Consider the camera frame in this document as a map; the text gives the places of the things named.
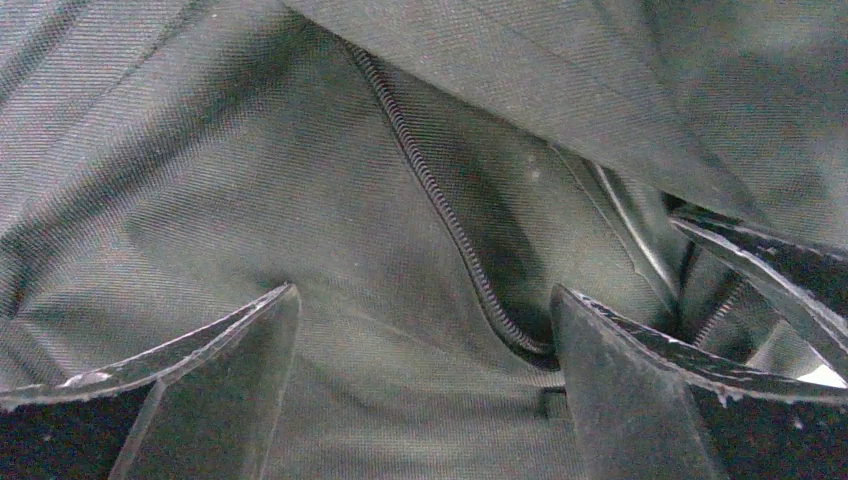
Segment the black student backpack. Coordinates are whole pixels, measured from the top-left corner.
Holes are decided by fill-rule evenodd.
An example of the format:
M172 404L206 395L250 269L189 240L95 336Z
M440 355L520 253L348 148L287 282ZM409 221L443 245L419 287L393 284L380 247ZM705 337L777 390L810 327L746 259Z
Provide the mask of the black student backpack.
M847 393L681 208L847 252L845 2L1 5L1 395L292 284L259 479L593 479L556 286Z

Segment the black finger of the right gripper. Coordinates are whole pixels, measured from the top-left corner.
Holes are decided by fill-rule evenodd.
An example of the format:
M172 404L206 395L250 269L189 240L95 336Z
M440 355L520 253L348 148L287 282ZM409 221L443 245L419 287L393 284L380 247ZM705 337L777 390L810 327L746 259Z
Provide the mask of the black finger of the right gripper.
M796 243L705 210L678 209L670 223L758 290L822 363L847 378L845 250Z

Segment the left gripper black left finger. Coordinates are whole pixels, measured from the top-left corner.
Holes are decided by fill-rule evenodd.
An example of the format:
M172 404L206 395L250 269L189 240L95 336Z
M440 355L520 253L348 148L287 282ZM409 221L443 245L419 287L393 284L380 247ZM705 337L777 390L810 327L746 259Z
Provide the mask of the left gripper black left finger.
M5 479L259 479L301 311L284 284L228 316L59 385L1 395Z

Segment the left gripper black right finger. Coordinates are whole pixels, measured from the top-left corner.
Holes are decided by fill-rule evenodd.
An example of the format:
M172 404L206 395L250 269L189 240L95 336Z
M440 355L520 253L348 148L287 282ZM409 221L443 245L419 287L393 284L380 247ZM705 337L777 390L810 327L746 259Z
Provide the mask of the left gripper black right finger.
M766 373L562 286L556 352L593 479L843 479L847 393Z

